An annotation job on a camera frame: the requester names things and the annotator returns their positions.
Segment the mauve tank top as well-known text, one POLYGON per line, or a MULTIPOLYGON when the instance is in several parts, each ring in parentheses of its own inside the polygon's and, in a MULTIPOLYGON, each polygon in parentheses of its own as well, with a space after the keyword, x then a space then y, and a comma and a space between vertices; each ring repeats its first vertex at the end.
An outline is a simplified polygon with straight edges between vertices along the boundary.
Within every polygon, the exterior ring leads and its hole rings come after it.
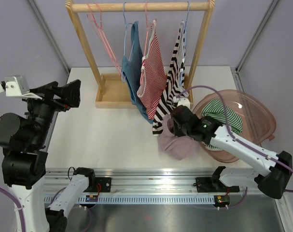
POLYGON ((188 136, 174 134, 174 121, 171 115, 165 115, 162 122, 163 132, 158 137, 159 150, 168 153, 177 160, 192 157, 197 152, 197 142, 188 136))

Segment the green striped tank top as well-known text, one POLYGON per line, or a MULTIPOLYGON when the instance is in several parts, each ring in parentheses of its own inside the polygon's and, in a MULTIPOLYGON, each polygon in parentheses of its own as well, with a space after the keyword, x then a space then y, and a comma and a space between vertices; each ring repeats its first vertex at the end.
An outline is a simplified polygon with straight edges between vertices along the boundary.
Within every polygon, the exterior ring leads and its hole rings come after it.
POLYGON ((211 100, 201 111, 201 116, 210 116, 223 124, 228 120, 230 130, 239 135, 243 132, 242 118, 228 106, 224 107, 219 99, 211 100))

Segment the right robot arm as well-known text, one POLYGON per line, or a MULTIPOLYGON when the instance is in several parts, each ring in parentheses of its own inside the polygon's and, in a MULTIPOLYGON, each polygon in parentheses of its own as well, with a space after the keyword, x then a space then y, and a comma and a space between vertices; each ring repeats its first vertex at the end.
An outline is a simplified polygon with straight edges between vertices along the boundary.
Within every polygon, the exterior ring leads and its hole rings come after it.
POLYGON ((250 165, 249 169, 219 166, 211 176, 211 187, 223 191, 230 187, 257 187, 273 199, 281 199, 292 176, 290 153, 264 149, 233 133, 218 120, 198 118, 188 107, 180 105, 171 113, 175 134, 218 147, 250 165))

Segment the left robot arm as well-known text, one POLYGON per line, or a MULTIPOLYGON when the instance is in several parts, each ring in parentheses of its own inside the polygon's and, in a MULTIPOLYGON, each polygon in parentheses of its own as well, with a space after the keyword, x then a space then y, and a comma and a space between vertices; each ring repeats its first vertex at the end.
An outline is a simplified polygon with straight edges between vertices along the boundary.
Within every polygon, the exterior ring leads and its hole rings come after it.
POLYGON ((65 231, 78 197, 96 187, 94 170, 79 167, 61 195, 44 205, 45 140, 56 112, 79 107, 80 87, 81 81, 74 80, 62 87, 53 81, 30 89, 23 76, 6 77, 0 83, 0 93, 27 103, 26 117, 14 113, 0 116, 1 168, 8 186, 5 194, 14 202, 20 232, 65 231))

